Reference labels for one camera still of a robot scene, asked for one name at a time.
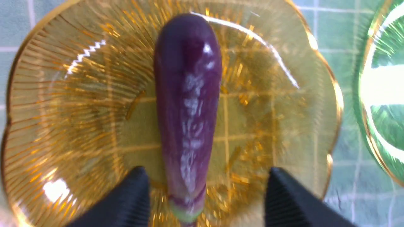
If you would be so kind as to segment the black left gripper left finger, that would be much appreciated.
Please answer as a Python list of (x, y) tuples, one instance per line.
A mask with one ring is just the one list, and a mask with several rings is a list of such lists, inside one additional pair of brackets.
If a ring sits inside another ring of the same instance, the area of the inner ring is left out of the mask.
[(147, 227), (150, 183), (143, 167), (133, 168), (103, 199), (68, 227)]

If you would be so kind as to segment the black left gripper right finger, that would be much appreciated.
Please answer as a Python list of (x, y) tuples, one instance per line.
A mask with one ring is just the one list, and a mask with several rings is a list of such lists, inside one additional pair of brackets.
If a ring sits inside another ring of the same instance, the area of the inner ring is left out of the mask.
[(354, 227), (286, 170), (272, 167), (264, 200), (266, 227)]

